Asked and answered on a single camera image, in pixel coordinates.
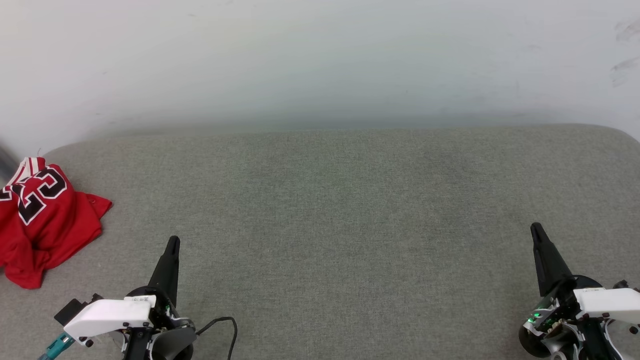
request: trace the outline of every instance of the basketball jersey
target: basketball jersey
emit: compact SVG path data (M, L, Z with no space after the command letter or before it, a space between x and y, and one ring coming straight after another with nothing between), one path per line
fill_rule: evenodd
M74 191L59 166L26 158L0 189L0 266L25 289L42 284L44 270L73 256L102 233L111 207L102 197Z

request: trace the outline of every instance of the gray couch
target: gray couch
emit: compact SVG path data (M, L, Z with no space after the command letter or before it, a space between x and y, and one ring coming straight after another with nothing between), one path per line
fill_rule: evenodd
M0 279L2 359L36 359L71 298L146 284L173 234L177 308L234 316L234 359L529 359L536 221L575 273L640 286L640 144L605 127L147 136L45 158L114 206L41 289ZM225 359L231 336L215 325L194 359ZM59 359L118 350L99 337Z

